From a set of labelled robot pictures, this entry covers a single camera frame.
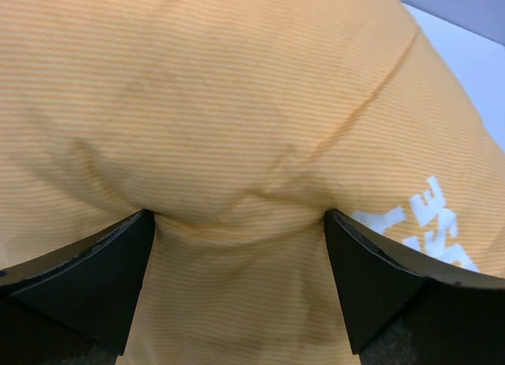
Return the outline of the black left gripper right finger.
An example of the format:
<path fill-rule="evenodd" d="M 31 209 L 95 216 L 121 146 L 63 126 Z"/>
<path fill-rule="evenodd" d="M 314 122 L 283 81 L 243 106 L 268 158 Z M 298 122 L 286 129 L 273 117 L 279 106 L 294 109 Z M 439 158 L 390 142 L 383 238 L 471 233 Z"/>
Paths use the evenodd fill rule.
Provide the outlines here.
<path fill-rule="evenodd" d="M 362 364 L 504 362 L 504 280 L 443 263 L 337 211 L 324 216 L 352 353 Z"/>

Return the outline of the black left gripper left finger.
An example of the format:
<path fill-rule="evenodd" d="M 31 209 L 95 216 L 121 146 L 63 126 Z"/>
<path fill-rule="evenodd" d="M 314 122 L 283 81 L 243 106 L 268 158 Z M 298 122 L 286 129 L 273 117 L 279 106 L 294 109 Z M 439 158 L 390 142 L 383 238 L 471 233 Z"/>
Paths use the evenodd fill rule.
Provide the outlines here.
<path fill-rule="evenodd" d="M 122 356 L 152 250 L 139 211 L 1 271 L 3 364 L 114 364 Z"/>

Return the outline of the yellow printed pillowcase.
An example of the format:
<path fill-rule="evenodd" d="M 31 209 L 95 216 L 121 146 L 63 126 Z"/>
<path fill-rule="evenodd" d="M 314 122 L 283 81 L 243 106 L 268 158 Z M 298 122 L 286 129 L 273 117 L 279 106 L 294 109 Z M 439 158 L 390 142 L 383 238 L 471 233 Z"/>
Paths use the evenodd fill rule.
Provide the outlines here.
<path fill-rule="evenodd" d="M 504 155 L 399 0 L 1 0 L 1 265 L 142 209 L 121 364 L 355 364 L 339 209 L 504 274 Z"/>

